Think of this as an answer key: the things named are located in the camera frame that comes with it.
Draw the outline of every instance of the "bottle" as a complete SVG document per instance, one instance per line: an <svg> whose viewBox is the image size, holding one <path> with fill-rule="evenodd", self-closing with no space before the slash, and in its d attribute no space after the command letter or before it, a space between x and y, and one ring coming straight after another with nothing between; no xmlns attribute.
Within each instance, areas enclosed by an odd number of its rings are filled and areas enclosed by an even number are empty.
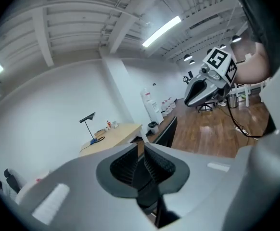
<svg viewBox="0 0 280 231"><path fill-rule="evenodd" d="M111 122L107 120L108 127L111 128Z"/></svg>

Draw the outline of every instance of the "white ceiling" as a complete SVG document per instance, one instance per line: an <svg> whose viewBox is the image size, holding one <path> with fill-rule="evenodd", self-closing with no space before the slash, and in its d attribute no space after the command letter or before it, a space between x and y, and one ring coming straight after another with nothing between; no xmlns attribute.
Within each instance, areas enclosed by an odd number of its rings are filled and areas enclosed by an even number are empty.
<svg viewBox="0 0 280 231"><path fill-rule="evenodd" d="M0 63L5 69L0 80L36 59L51 67L57 56L101 45L111 52L129 49L178 61L217 44L235 4L227 41L246 21L236 0L15 0L0 20ZM142 46L177 15L182 20L177 27L149 48Z"/></svg>

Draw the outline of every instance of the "desk top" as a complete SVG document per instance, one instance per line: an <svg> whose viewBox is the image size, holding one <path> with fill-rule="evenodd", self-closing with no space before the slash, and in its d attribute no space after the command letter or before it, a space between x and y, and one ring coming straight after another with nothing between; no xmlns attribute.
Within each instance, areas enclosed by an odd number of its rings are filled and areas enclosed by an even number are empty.
<svg viewBox="0 0 280 231"><path fill-rule="evenodd" d="M90 145L90 141L85 143L81 147L79 156L85 156L96 152L107 150L117 145L127 143L133 135L141 130L142 125L133 123L119 124L117 128L112 128L109 131L103 133L101 136L105 138L98 142Z"/></svg>

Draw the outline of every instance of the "white water cooler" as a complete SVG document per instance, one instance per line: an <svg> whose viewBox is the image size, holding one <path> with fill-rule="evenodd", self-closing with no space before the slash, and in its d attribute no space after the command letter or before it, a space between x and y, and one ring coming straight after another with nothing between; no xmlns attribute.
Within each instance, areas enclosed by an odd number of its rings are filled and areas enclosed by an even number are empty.
<svg viewBox="0 0 280 231"><path fill-rule="evenodd" d="M161 115L161 111L157 105L157 102L154 100L148 100L144 102L145 108L149 113L149 116L152 121L155 121L158 125L164 120Z"/></svg>

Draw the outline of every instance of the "office chair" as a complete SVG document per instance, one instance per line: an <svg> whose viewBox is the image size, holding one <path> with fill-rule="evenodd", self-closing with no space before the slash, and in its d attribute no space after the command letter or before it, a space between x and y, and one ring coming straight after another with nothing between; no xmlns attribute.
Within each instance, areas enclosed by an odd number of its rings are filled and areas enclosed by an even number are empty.
<svg viewBox="0 0 280 231"><path fill-rule="evenodd" d="M171 147L177 125L178 118L175 116L153 143ZM159 191L158 184L153 180L147 169L145 157L148 157L146 151L138 157L138 165L134 172L132 186L138 189L138 205L146 215L149 215L157 208Z"/></svg>

